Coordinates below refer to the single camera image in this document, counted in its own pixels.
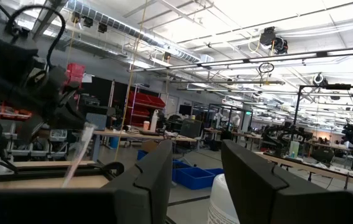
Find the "floor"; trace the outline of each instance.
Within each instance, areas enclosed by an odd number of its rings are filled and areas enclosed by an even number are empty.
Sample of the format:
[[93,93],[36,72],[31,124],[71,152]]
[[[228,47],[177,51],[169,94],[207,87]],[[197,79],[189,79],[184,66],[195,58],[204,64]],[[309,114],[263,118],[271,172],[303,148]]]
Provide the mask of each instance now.
[[[125,169],[133,166],[136,162],[137,153],[140,145],[133,144],[131,147],[120,147],[117,155],[117,161],[122,162]],[[99,160],[103,163],[111,162],[115,159],[116,150],[108,149],[105,146],[100,148]],[[213,152],[201,149],[200,151],[190,152],[185,158],[192,165],[203,169],[222,168],[220,151]],[[299,177],[308,179],[309,173],[305,170],[290,168],[289,171]],[[341,180],[330,179],[321,175],[312,174],[312,183],[317,184],[328,190],[343,190],[344,182]],[[348,184],[348,190],[353,190],[353,184]],[[207,223],[207,213],[209,207],[209,196],[211,188],[190,190],[183,185],[177,184],[171,188],[169,196],[169,206],[167,216],[171,223],[183,224],[205,224]]]

